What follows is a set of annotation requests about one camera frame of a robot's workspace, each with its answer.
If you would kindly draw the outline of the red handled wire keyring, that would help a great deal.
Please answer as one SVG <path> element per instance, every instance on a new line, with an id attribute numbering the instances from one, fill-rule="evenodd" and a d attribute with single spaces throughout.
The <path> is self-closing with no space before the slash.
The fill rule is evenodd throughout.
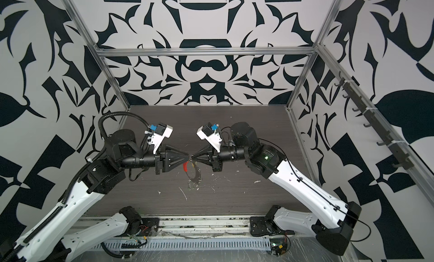
<path id="1" fill-rule="evenodd" d="M 190 158 L 187 162 L 183 164 L 183 170 L 188 177 L 188 189 L 198 190 L 202 181 L 201 170 L 197 165 L 196 161 Z"/>

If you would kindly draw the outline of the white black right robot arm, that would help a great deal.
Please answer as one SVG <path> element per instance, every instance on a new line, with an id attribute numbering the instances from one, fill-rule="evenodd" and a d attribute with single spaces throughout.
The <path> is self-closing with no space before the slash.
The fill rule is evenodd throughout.
<path id="1" fill-rule="evenodd" d="M 214 172 L 223 170 L 224 162 L 244 161 L 255 174 L 280 186 L 307 209 L 308 213 L 273 206 L 266 217 L 280 231 L 293 231 L 313 236 L 329 252 L 343 256 L 360 223 L 362 208 L 356 202 L 345 202 L 323 190 L 301 173 L 276 144 L 261 139 L 246 122 L 233 124 L 230 140 L 225 143 L 217 124 L 200 126 L 196 134 L 208 146 L 192 156 Z"/>

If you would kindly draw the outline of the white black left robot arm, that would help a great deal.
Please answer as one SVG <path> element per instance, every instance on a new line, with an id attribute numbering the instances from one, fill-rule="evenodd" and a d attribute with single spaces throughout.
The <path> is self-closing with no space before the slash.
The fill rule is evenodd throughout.
<path id="1" fill-rule="evenodd" d="M 117 130 L 108 135 L 104 122 L 111 117 L 133 117 L 145 125 L 145 135 L 140 144 L 129 129 Z M 173 132 L 166 124 L 150 125 L 145 119 L 130 112 L 110 112 L 98 121 L 103 149 L 87 160 L 68 184 L 56 206 L 28 233 L 18 238 L 4 262 L 69 262 L 91 247 L 122 235 L 135 237 L 141 232 L 142 218 L 131 207 L 124 207 L 100 224 L 68 235 L 73 224 L 94 204 L 107 195 L 126 178 L 132 169 L 156 170 L 156 174 L 169 172 L 189 160 L 186 152 L 164 145 L 162 142 Z"/>

